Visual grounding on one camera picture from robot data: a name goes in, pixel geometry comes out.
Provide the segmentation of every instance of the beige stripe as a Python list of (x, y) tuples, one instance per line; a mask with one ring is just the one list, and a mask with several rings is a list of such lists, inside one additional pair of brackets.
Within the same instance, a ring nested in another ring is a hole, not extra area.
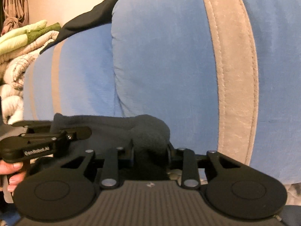
[(204, 0), (219, 95), (218, 151), (249, 165), (258, 115), (255, 41), (242, 0)]
[(59, 83), (59, 70), (60, 70), (60, 56), (62, 46), (65, 40), (55, 45), (53, 56), (52, 56), (52, 66), (51, 66), (51, 86), (52, 86), (52, 104), (53, 112), (61, 113), (61, 100), (60, 100), (60, 83)]
[(29, 100), (30, 100), (30, 108), (31, 113), (33, 115), (33, 119), (37, 120), (37, 113), (36, 113), (36, 106), (35, 106), (35, 97), (34, 97), (34, 87), (33, 87), (33, 71), (35, 67), (35, 61), (33, 61), (30, 65), (30, 71), (29, 71)]

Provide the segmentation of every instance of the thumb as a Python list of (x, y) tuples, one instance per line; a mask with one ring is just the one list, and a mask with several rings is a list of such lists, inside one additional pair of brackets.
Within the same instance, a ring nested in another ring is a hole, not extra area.
[(12, 174), (12, 173), (19, 171), (22, 167), (23, 167), (22, 162), (9, 164), (9, 163), (6, 163), (5, 161), (1, 160), (0, 161), (0, 174), (1, 175)]

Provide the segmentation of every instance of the diamond-shaped logo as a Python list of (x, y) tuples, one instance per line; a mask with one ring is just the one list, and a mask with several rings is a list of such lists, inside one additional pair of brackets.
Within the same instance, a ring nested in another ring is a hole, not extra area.
[(152, 188), (152, 187), (155, 186), (155, 184), (153, 182), (149, 182), (146, 186), (149, 187), (149, 188)]

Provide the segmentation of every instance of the circular black disc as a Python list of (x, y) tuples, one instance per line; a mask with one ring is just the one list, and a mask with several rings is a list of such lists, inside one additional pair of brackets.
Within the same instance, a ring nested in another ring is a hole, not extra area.
[(24, 216), (58, 221), (80, 214), (94, 197), (91, 181), (76, 169), (60, 168), (28, 177), (17, 186), (14, 203)]
[(207, 185), (206, 197), (222, 213), (240, 219), (258, 220), (278, 213), (285, 205), (287, 193), (280, 182), (273, 180), (213, 179)]

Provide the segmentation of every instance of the brown curtain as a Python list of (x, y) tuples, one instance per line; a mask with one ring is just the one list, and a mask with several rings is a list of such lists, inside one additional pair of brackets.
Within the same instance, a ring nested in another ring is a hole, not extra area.
[(3, 0), (4, 18), (1, 35), (28, 25), (28, 3), (27, 0)]

